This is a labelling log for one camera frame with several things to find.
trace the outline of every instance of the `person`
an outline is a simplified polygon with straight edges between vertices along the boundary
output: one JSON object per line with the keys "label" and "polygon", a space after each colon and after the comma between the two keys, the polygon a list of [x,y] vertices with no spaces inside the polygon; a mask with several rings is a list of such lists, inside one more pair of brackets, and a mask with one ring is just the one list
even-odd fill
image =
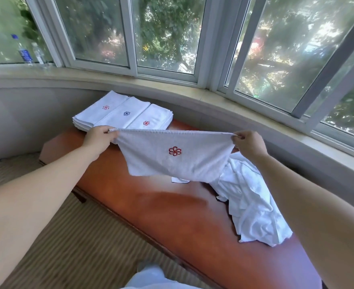
{"label": "person", "polygon": [[[117,131],[108,132],[110,128],[92,128],[81,147],[0,186],[0,285],[88,165],[119,135]],[[268,155],[258,133],[236,132],[232,140],[260,170],[281,213],[328,288],[354,289],[354,207]],[[142,263],[139,271],[127,288],[193,288],[166,279],[155,264]]]}

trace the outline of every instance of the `clear plastic bottle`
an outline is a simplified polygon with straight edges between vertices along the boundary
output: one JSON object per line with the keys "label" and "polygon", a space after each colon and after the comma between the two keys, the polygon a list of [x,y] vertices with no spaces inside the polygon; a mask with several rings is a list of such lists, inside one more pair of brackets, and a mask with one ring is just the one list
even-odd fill
{"label": "clear plastic bottle", "polygon": [[34,54],[35,54],[36,58],[39,61],[40,66],[47,69],[50,66],[50,64],[49,64],[49,61],[47,61],[47,59],[45,58],[44,52],[42,51],[42,49],[38,46],[38,44],[36,42],[32,43],[32,48],[34,50]]}
{"label": "clear plastic bottle", "polygon": [[15,39],[18,42],[18,51],[20,53],[21,58],[23,61],[28,64],[28,65],[33,65],[34,61],[32,60],[32,57],[28,50],[20,43],[19,38],[16,34],[11,34],[12,38]]}

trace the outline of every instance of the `red-brown tabletop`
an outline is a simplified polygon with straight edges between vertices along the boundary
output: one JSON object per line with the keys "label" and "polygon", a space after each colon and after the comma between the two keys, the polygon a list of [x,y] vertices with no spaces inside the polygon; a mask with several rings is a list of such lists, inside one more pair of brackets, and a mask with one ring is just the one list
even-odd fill
{"label": "red-brown tabletop", "polygon": [[[193,129],[173,121],[170,129]],[[45,143],[48,164],[82,145],[71,128]],[[208,185],[170,176],[131,176],[117,145],[86,170],[77,188],[129,223],[150,243],[223,288],[319,289],[321,280],[295,235],[276,247],[239,243],[226,204]]]}

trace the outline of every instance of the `person's right arm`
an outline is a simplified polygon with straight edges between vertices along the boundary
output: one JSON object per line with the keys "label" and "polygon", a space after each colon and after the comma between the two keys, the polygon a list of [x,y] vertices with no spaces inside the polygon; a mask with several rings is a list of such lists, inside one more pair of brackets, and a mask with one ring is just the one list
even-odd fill
{"label": "person's right arm", "polygon": [[354,289],[354,207],[268,155],[258,133],[235,134],[327,287]]}

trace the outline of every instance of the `red flower logo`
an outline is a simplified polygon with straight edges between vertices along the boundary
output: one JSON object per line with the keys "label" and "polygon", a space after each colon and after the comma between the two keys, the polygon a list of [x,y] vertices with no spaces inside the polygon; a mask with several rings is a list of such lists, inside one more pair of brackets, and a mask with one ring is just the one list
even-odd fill
{"label": "red flower logo", "polygon": [[169,148],[169,154],[173,156],[180,155],[182,153],[182,150],[178,148],[177,146],[174,146],[173,148]]}

